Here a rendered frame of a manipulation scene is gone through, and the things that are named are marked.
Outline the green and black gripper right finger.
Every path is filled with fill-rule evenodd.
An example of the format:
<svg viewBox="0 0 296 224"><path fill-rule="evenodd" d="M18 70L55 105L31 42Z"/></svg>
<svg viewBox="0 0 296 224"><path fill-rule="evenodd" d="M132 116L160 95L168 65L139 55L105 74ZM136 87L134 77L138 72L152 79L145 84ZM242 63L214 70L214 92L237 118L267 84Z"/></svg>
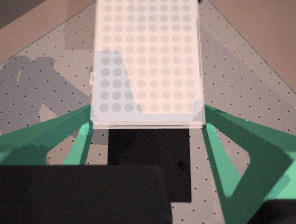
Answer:
<svg viewBox="0 0 296 224"><path fill-rule="evenodd" d="M296 199L296 136L204 107L202 133L225 224L247 224L268 200ZM242 177L215 128L248 152Z"/></svg>

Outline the white multi-well plate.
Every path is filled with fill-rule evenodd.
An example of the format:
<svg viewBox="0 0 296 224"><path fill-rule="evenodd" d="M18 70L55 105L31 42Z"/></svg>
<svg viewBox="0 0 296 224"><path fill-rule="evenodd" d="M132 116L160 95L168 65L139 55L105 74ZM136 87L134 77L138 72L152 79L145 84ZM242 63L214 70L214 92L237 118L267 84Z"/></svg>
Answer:
<svg viewBox="0 0 296 224"><path fill-rule="evenodd" d="M96 0L93 129L202 129L198 0Z"/></svg>

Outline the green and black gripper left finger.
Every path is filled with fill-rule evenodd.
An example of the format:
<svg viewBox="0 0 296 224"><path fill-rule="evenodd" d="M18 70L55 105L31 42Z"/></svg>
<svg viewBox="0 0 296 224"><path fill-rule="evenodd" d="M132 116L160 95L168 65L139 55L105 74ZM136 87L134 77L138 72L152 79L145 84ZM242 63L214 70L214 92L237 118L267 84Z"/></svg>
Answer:
<svg viewBox="0 0 296 224"><path fill-rule="evenodd" d="M47 153L79 129L62 165L85 165L92 135L91 105L0 135L0 165L46 165Z"/></svg>

